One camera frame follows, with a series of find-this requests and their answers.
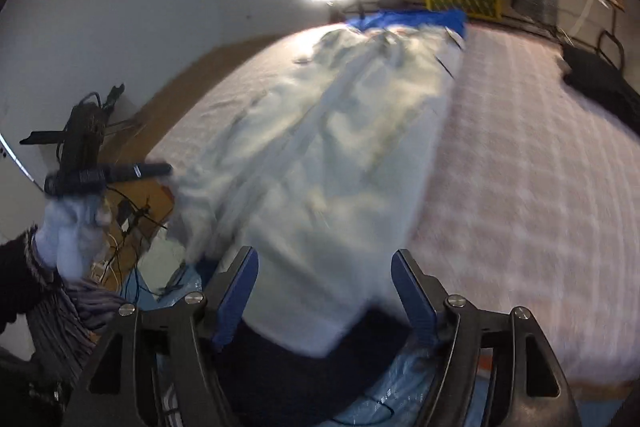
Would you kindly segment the left gloved hand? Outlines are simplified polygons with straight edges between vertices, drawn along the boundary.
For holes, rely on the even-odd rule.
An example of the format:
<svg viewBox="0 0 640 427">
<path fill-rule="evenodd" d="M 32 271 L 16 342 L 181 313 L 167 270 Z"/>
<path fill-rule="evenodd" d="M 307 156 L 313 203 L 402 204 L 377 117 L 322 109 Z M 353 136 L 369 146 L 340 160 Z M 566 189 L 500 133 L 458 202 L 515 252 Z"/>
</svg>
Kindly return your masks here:
<svg viewBox="0 0 640 427">
<path fill-rule="evenodd" d="M 86 277 L 107 250 L 111 211 L 100 195 L 50 199 L 35 234 L 36 257 L 66 281 Z"/>
</svg>

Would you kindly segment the left forearm striped sleeve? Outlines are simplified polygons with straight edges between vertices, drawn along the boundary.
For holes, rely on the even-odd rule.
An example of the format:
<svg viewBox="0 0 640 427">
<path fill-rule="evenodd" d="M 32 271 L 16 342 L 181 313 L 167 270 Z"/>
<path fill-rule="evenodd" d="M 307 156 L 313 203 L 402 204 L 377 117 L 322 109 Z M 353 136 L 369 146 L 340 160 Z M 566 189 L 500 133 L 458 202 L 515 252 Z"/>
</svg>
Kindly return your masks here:
<svg viewBox="0 0 640 427">
<path fill-rule="evenodd" d="M 24 315 L 43 372 L 75 386 L 103 335 L 125 303 L 93 281 L 65 282 L 36 258 L 37 227 L 1 246 L 1 326 Z"/>
</svg>

